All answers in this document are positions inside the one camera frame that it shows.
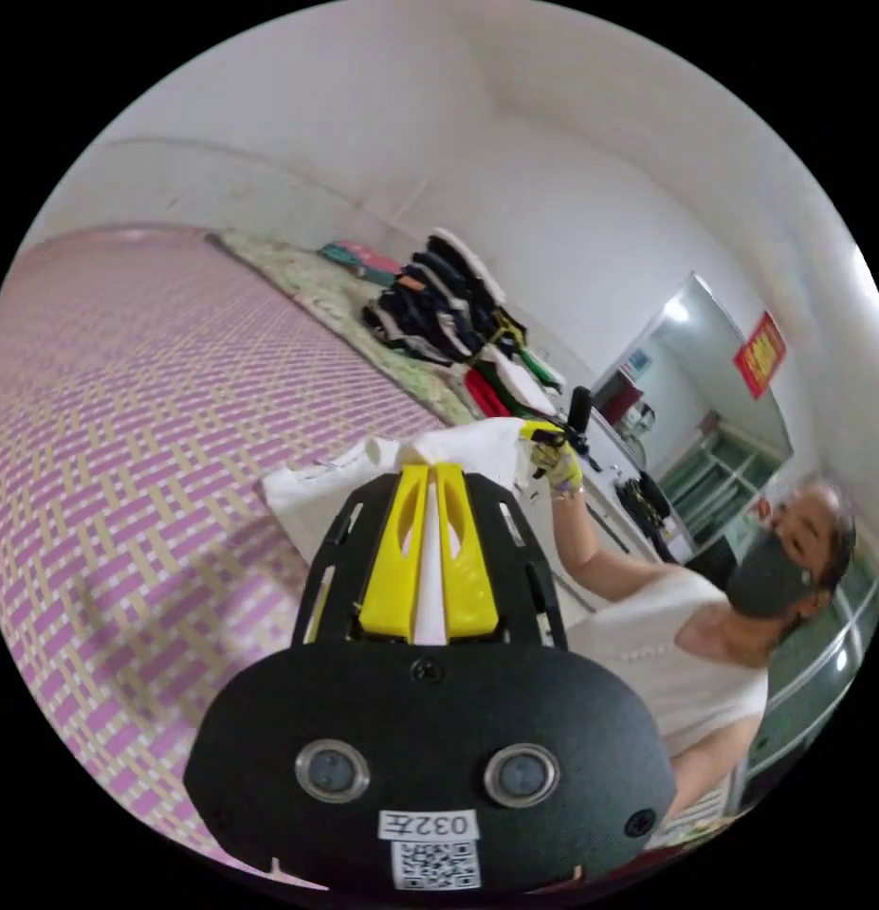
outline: hair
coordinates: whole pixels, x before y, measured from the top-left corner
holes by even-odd
[[[815,478],[803,484],[800,489],[813,484],[832,493],[836,502],[834,527],[831,531],[831,552],[825,571],[818,578],[818,589],[833,596],[844,575],[847,574],[847,569],[853,559],[853,552],[856,549],[856,518],[850,500],[839,486],[830,481]],[[808,622],[808,619],[797,613],[779,635],[774,647],[780,647],[798,628],[805,626]]]
[[[847,574],[853,559],[853,552],[856,549],[856,518],[850,501],[838,486],[827,481],[816,482],[829,490],[837,502],[836,521],[831,531],[831,553],[828,565],[818,579],[818,587],[833,594],[841,579]]]

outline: black face mask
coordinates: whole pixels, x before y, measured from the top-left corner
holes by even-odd
[[[812,573],[786,554],[771,531],[759,533],[726,586],[730,605],[750,619],[782,619],[796,601],[812,593]]]

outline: woman's arm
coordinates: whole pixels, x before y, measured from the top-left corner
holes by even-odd
[[[665,821],[694,806],[745,758],[761,726],[761,716],[737,720],[699,740],[670,761],[676,796]]]
[[[649,563],[600,548],[584,495],[553,499],[553,538],[562,568],[582,588],[618,603],[679,566]]]

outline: pink woven mat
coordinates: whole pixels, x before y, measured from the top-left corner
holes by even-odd
[[[254,486],[439,426],[200,231],[91,232],[16,264],[0,627],[58,734],[137,818],[241,867],[180,777],[215,693],[294,623],[306,567]]]

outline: ceiling light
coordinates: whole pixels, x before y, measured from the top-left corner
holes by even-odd
[[[859,282],[863,293],[876,306],[879,306],[878,287],[875,285],[875,279],[872,277],[869,266],[866,264],[866,259],[858,246],[853,248],[853,268],[856,270],[856,280]]]
[[[688,322],[688,310],[678,300],[670,300],[664,307],[664,313],[674,322]]]

